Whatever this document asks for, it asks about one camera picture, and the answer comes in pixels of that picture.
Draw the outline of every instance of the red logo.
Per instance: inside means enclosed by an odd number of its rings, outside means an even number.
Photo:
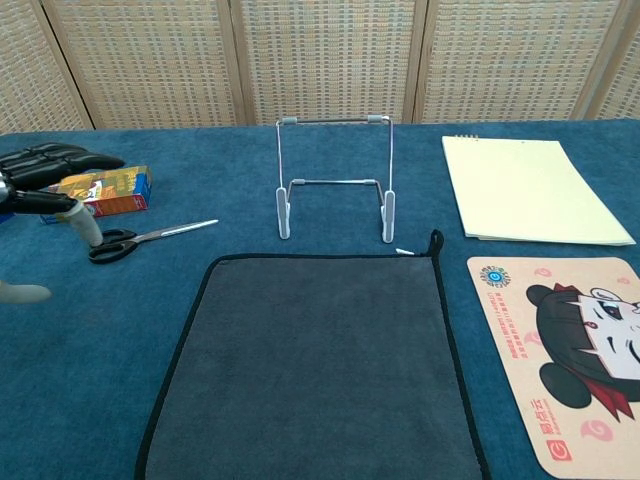
[[[547,440],[547,447],[551,452],[551,458],[558,462],[570,462],[571,452],[567,448],[567,444],[564,440]]]

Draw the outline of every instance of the mouse pad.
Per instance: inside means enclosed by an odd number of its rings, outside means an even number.
[[[468,261],[540,465],[638,478],[640,281],[618,258]]]
[[[431,247],[217,260],[136,477],[482,478]]]

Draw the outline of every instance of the metal stand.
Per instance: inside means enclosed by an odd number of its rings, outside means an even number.
[[[387,123],[389,125],[389,189],[382,193],[380,182],[367,178],[363,180],[305,180],[294,178],[284,187],[282,174],[282,142],[280,141],[280,127],[284,125],[308,125],[317,123]],[[286,240],[291,235],[289,214],[291,212],[291,194],[294,186],[303,185],[371,185],[378,190],[380,215],[382,217],[382,241],[393,241],[395,221],[396,194],[393,191],[393,121],[387,115],[368,115],[366,118],[327,119],[327,120],[298,120],[297,117],[283,117],[276,122],[276,137],[278,142],[278,169],[280,172],[280,186],[276,189],[276,204],[278,209],[278,229],[280,238]]]

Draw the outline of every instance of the notepad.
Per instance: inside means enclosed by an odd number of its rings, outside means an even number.
[[[634,245],[557,141],[442,137],[465,235]]]

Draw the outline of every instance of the scissor blade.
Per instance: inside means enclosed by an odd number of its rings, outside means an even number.
[[[157,240],[159,238],[169,237],[171,235],[177,235],[179,233],[189,232],[196,230],[197,228],[206,227],[207,225],[213,225],[218,223],[218,220],[207,220],[205,222],[187,223],[185,225],[178,225],[176,227],[163,228],[154,232],[145,233],[135,238],[136,242],[148,242],[151,240]]]

